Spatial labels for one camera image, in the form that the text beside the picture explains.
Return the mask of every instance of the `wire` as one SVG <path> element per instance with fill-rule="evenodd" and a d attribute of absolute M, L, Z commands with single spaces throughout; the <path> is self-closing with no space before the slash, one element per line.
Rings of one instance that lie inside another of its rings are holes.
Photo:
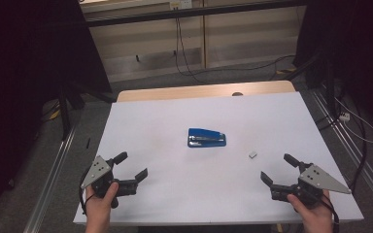
<path fill-rule="evenodd" d="M 296 12 L 296 18 L 298 19 L 298 26 L 301 28 L 301 20 L 299 19 L 298 8 L 299 8 L 299 6 L 296 7 L 295 12 Z"/>
<path fill-rule="evenodd" d="M 339 101 L 338 99 L 335 98 L 335 100 L 345 109 L 347 110 L 350 114 L 354 115 L 355 117 L 357 117 L 358 119 L 360 119 L 362 122 L 366 123 L 367 125 L 369 125 L 372 129 L 373 129 L 373 126 L 368 123 L 365 119 L 363 119 L 362 117 L 358 116 L 357 114 L 355 114 L 353 111 L 351 111 L 350 109 L 348 109 L 343 103 L 341 103 L 341 101 Z M 373 141 L 370 141 L 370 140 L 367 140 L 365 138 L 362 138 L 360 137 L 359 135 L 357 135 L 353 130 L 350 129 L 350 127 L 348 127 L 347 125 L 347 122 L 344 120 L 344 125 L 345 127 L 352 133 L 354 134 L 356 137 L 360 138 L 360 140 L 362 141 L 365 141 L 367 143 L 372 143 L 373 144 Z"/>
<path fill-rule="evenodd" d="M 289 58 L 289 57 L 295 57 L 295 55 L 287 55 L 287 56 L 282 56 L 282 57 L 278 57 L 275 61 L 274 61 L 274 74 L 271 76 L 271 78 L 269 78 L 268 81 L 272 81 L 274 79 L 274 77 L 277 75 L 277 63 L 279 61 L 282 61 L 286 58 Z"/>
<path fill-rule="evenodd" d="M 353 103 L 356 105 L 356 112 L 360 116 L 359 107 L 357 106 L 357 104 L 354 101 L 354 99 L 353 99 Z M 362 138 L 365 138 L 366 137 L 366 132 L 365 132 L 365 127 L 364 127 L 363 121 L 361 121 L 360 123 L 358 123 L 356 121 L 356 118 L 354 116 L 353 116 L 353 119 L 356 122 L 356 124 L 358 124 L 359 130 L 361 131 L 361 134 L 362 134 Z M 358 167 L 356 168 L 356 173 L 354 174 L 353 181 L 349 185 L 349 188 L 350 188 L 351 193 L 353 195 L 356 193 L 356 182 L 357 182 L 358 177 L 359 177 L 360 173 L 362 172 L 362 169 L 363 169 L 363 167 L 365 165 L 366 158 L 367 158 L 367 142 L 366 141 L 362 141 L 362 158 L 359 161 Z"/>
<path fill-rule="evenodd" d="M 317 198 L 315 195 L 313 195 L 308 190 L 304 190 L 304 191 L 305 191 L 306 194 L 308 194 L 308 196 L 310 196 L 311 198 L 320 202 L 323 206 L 325 206 L 327 209 L 329 209 L 332 212 L 332 214 L 334 215 L 334 224 L 332 225 L 332 232 L 333 233 L 338 233 L 339 232 L 339 227 L 340 227 L 340 218 L 339 218 L 338 214 L 335 212 L 335 209 L 334 209 L 334 206 L 332 205 L 331 200 L 329 200 L 329 198 L 327 196 L 323 195 L 323 197 L 328 202 L 328 203 L 325 203 L 322 199 Z"/>
<path fill-rule="evenodd" d="M 323 127 L 319 128 L 318 130 L 319 130 L 319 131 L 323 131 L 323 130 L 325 130 L 326 128 L 328 128 L 328 127 L 332 126 L 333 124 L 335 124 L 336 122 L 337 122 L 337 120 L 334 119 L 334 120 L 332 120 L 328 125 L 323 126 Z"/>
<path fill-rule="evenodd" d="M 175 21 L 177 22 L 177 53 L 175 54 L 175 63 L 177 65 L 177 69 L 178 71 L 180 72 L 181 75 L 184 75 L 183 72 L 181 72 L 180 70 L 180 67 L 178 66 L 178 44 L 179 44 L 179 41 L 181 41 L 181 46 L 183 48 L 183 55 L 184 55 L 184 61 L 186 62 L 186 68 L 187 70 L 189 71 L 190 75 L 199 83 L 204 83 L 204 84 L 208 84 L 208 83 L 205 83 L 205 82 L 202 82 L 198 79 L 196 79 L 196 77 L 192 74 L 192 72 L 190 71 L 189 69 L 189 65 L 187 64 L 187 57 L 186 57 L 186 51 L 185 51 L 185 48 L 184 48 L 184 42 L 183 42 L 183 35 L 182 35 L 182 30 L 181 30 L 181 23 L 180 23 L 180 19 L 179 18 L 175 18 Z"/>
<path fill-rule="evenodd" d="M 329 117 L 329 115 L 326 115 L 326 116 L 324 116 L 323 118 L 317 119 L 317 120 L 315 121 L 315 124 L 320 123 L 321 121 L 325 120 L 327 117 Z"/>
<path fill-rule="evenodd" d="M 86 174 L 89 172 L 89 169 L 90 169 L 90 166 L 87 167 L 83 173 L 83 175 L 81 176 L 81 181 L 79 183 L 79 191 L 78 191 L 78 195 L 80 197 L 80 202 L 81 202 L 81 207 L 83 208 L 83 215 L 86 215 L 86 202 L 92 198 L 92 196 L 90 196 L 89 198 L 86 199 L 86 201 L 84 202 L 84 198 L 83 198 L 83 194 L 84 194 L 84 189 L 81 188 L 81 184 L 83 183 L 85 177 L 86 177 Z"/>
<path fill-rule="evenodd" d="M 200 74 L 204 74 L 204 73 L 209 73 L 209 72 L 217 72 L 217 71 L 252 71 L 252 70 L 258 70 L 258 69 L 262 69 L 262 68 L 266 68 L 266 67 L 269 67 L 269 66 L 272 66 L 272 65 L 275 65 L 275 72 L 274 74 L 276 73 L 277 71 L 277 67 L 276 67 L 276 64 L 285 59 L 285 58 L 288 58 L 288 57 L 295 57 L 295 55 L 286 55 L 286 56 L 281 56 L 281 57 L 278 57 L 275 61 L 273 62 L 270 62 L 266 65 L 261 65 L 261 66 L 257 66 L 257 67 L 252 67 L 252 68 L 224 68 L 224 69 L 216 69 L 216 70 L 203 70 L 203 71 L 198 71 L 198 72 L 195 72 L 195 73 L 192 73 L 189 69 L 189 65 L 187 63 L 187 57 L 186 57 L 186 53 L 185 53 L 185 48 L 184 48 L 184 42 L 183 42 L 183 35 L 182 35 L 182 29 L 181 29 L 181 23 L 180 23 L 180 19 L 179 18 L 176 18 L 176 23 L 177 23 L 177 50 L 176 50 L 176 54 L 175 54 L 175 63 L 176 63 L 176 66 L 177 66 L 177 70 L 178 72 L 183 75 L 183 76 L 192 76 L 197 82 L 199 83 L 204 83 L 204 84 L 209 84 L 209 83 L 205 83 L 205 82 L 202 82 L 200 80 L 198 80 L 195 76 L 196 75 L 200 75 Z M 178 64 L 178 50 L 179 50 L 179 42 L 181 41 L 181 46 L 182 46 L 182 50 L 183 50 L 183 55 L 184 55 L 184 60 L 186 62 L 186 68 L 187 68 L 187 72 L 182 72 L 180 70 L 180 67 L 179 67 L 179 64 Z"/>

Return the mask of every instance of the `electrical socket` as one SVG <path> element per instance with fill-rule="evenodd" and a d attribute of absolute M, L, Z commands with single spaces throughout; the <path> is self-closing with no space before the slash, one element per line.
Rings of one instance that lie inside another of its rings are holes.
<path fill-rule="evenodd" d="M 350 120 L 350 114 L 342 112 L 341 115 L 340 115 L 340 119 L 342 121 L 348 122 Z"/>
<path fill-rule="evenodd" d="M 192 8 L 192 0 L 181 0 L 181 9 L 191 9 Z"/>
<path fill-rule="evenodd" d="M 180 1 L 171 1 L 169 2 L 169 9 L 171 11 L 181 9 L 181 2 Z"/>

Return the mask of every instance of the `table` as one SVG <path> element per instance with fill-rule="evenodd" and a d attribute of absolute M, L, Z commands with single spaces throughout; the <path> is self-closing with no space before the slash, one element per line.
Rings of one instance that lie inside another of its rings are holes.
<path fill-rule="evenodd" d="M 234 92 L 244 96 L 230 97 Z M 276 94 L 251 95 L 271 92 Z M 227 145 L 190 149 L 188 127 L 219 130 Z M 299 173 L 283 160 L 286 152 L 343 182 L 301 96 L 287 82 L 125 91 L 111 109 L 98 154 L 108 159 L 123 150 L 129 157 L 114 170 L 116 178 L 131 179 L 145 167 L 150 175 L 135 196 L 119 199 L 112 225 L 299 222 L 290 204 L 271 200 L 259 178 L 264 171 L 276 183 L 296 183 Z M 253 150 L 258 156 L 250 159 Z M 331 192 L 331 198 L 342 221 L 362 219 L 353 196 Z M 81 209 L 74 222 L 85 223 Z"/>

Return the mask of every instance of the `white paper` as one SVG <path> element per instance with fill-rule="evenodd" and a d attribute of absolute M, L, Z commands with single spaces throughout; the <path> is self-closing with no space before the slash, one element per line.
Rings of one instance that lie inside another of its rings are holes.
<path fill-rule="evenodd" d="M 191 149 L 189 128 L 226 135 L 226 147 Z M 248 154 L 256 150 L 253 159 Z M 114 168 L 120 180 L 145 168 L 149 176 L 134 196 L 119 198 L 115 225 L 243 224 L 300 221 L 286 202 L 273 201 L 260 179 L 297 183 L 299 171 L 284 161 L 289 153 L 314 162 L 345 184 L 299 93 L 116 103 L 98 153 L 122 151 Z M 341 220 L 363 216 L 352 195 L 331 192 Z M 81 207 L 74 222 L 85 223 Z"/>

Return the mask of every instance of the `person's hand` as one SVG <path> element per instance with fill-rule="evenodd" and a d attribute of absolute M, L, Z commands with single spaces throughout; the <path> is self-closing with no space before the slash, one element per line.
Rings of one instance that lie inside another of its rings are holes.
<path fill-rule="evenodd" d="M 324 190 L 323 195 L 329 199 L 329 191 Z M 319 204 L 314 209 L 309 210 L 294 195 L 289 194 L 287 199 L 291 205 L 302 216 L 304 229 L 306 233 L 331 233 L 332 232 L 332 212 L 323 204 Z M 323 197 L 323 202 L 330 205 L 328 200 Z"/>
<path fill-rule="evenodd" d="M 112 183 L 104 198 L 92 196 L 95 191 L 89 185 L 86 188 L 86 233 L 107 232 L 110 225 L 111 202 L 118 191 L 118 183 Z"/>

